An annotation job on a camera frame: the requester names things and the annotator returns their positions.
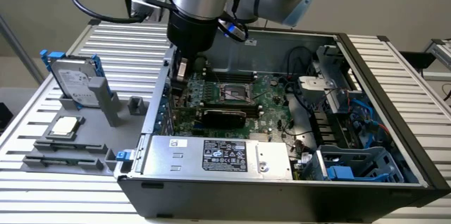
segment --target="aluminum workbench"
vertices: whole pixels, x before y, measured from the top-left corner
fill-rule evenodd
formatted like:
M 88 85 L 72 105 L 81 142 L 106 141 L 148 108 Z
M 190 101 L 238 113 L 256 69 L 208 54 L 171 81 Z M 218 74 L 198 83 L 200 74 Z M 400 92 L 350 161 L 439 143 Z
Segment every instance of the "aluminum workbench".
M 387 95 L 451 185 L 451 121 L 444 111 L 432 105 L 436 97 L 428 92 L 431 89 L 424 81 L 414 78 L 411 67 L 398 58 L 400 54 L 395 54 L 391 44 L 383 44 L 375 36 L 351 35 L 350 38 L 376 78 L 386 82 L 382 86 Z M 96 53 L 102 57 L 110 86 L 119 97 L 142 96 L 150 100 L 168 47 L 163 24 L 102 23 L 88 25 L 68 54 Z M 390 67 L 374 67 L 386 60 L 391 60 Z M 399 87 L 396 91 L 390 88 L 399 73 L 404 75 L 399 83 L 406 83 L 402 87 L 404 94 L 399 93 Z M 143 219 L 112 176 L 19 171 L 25 153 L 33 149 L 33 142 L 60 109 L 60 94 L 56 82 L 48 76 L 0 138 L 0 223 L 191 222 Z M 406 98 L 418 98 L 420 104 L 404 103 Z M 376 223 L 451 223 L 451 198 L 446 196 L 423 208 L 402 208 Z

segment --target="white wall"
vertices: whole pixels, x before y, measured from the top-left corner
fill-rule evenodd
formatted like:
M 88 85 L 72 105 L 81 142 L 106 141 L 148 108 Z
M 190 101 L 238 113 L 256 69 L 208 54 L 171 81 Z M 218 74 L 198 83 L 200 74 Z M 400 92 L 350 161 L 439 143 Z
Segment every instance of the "white wall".
M 123 0 L 80 0 L 102 14 L 126 16 Z M 0 13 L 31 55 L 67 50 L 89 17 L 71 0 L 0 0 Z M 298 29 L 387 35 L 402 50 L 422 50 L 430 38 L 451 38 L 448 0 L 315 0 Z M 11 54 L 0 41 L 0 55 Z

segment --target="motherboard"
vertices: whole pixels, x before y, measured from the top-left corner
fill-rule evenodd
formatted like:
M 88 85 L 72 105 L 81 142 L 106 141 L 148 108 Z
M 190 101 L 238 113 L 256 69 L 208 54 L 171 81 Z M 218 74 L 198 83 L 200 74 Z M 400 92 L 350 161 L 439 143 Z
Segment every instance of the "motherboard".
M 291 120 L 284 84 L 271 74 L 195 73 L 174 116 L 178 136 L 282 142 Z

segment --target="open computer chassis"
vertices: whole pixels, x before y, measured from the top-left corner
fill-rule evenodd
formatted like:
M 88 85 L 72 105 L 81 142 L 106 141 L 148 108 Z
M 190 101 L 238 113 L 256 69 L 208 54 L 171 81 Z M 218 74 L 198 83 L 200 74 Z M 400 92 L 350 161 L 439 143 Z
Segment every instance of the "open computer chassis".
M 178 97 L 168 79 L 174 48 L 167 52 L 139 145 L 115 170 L 138 213 L 151 218 L 370 223 L 400 207 L 422 207 L 447 195 L 450 186 L 350 37 L 259 28 L 250 36 L 238 44 L 218 34 Z M 299 56 L 292 55 L 296 49 Z M 351 113 L 358 118 L 348 121 Z M 327 132 L 322 119 L 330 120 Z M 356 120 L 366 121 L 363 134 L 350 132 Z M 223 144 L 224 151 L 246 144 L 248 165 L 206 165 L 215 157 L 206 147 L 212 143 L 212 150 Z M 278 147 L 263 148 L 272 143 Z M 386 163 L 395 162 L 391 170 L 399 176 L 391 173 L 376 181 L 367 169 L 358 178 L 354 164 L 375 150 L 390 153 Z M 348 151 L 354 155 L 342 159 Z M 264 174 L 263 152 L 278 155 L 270 167 L 283 163 L 284 169 L 284 161 L 290 163 L 288 173 Z M 335 166 L 351 166 L 355 177 L 343 177 L 339 170 L 330 173 Z

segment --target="power supply label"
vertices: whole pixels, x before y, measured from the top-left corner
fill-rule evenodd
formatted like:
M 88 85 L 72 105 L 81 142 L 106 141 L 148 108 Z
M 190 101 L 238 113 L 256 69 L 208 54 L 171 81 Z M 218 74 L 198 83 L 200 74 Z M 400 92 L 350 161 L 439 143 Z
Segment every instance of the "power supply label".
M 246 142 L 204 141 L 203 169 L 247 172 Z

